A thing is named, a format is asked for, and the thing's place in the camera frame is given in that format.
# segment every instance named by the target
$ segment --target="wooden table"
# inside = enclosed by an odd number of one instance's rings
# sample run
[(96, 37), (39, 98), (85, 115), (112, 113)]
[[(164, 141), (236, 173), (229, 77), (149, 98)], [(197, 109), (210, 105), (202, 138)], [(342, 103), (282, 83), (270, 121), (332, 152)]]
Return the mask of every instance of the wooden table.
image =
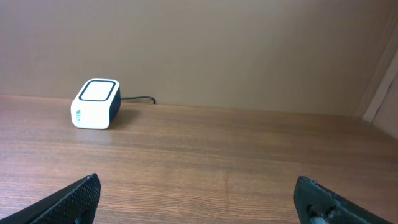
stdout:
[(298, 223), (300, 175), (398, 222), (398, 143), (358, 118), (123, 103), (102, 131), (71, 102), (0, 96), (0, 218), (96, 172), (96, 223)]

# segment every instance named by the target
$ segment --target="white device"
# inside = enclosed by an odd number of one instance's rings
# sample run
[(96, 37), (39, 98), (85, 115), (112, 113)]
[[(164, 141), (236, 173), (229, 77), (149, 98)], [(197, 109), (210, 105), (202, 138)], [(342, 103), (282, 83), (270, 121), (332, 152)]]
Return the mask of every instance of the white device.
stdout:
[(106, 129), (120, 109), (120, 85), (116, 80), (88, 80), (70, 106), (78, 128)]

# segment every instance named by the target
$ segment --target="power cord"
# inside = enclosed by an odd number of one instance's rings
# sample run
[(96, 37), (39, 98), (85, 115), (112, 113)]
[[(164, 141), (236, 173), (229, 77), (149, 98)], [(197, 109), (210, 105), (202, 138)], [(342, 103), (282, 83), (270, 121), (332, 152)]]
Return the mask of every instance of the power cord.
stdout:
[(156, 100), (155, 98), (151, 97), (151, 96), (136, 96), (136, 97), (122, 97), (120, 98), (121, 100), (136, 100), (136, 99), (151, 99), (154, 101), (154, 104), (156, 104)]

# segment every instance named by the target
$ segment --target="black cable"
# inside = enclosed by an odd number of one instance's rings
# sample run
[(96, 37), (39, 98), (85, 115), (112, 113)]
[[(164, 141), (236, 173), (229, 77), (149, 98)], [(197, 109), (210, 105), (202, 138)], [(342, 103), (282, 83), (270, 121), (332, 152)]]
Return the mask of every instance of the black cable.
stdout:
[(154, 104), (156, 104), (155, 98), (153, 98), (151, 96), (122, 97), (120, 99), (121, 100), (136, 100), (136, 99), (144, 99), (144, 98), (151, 99), (154, 101)]

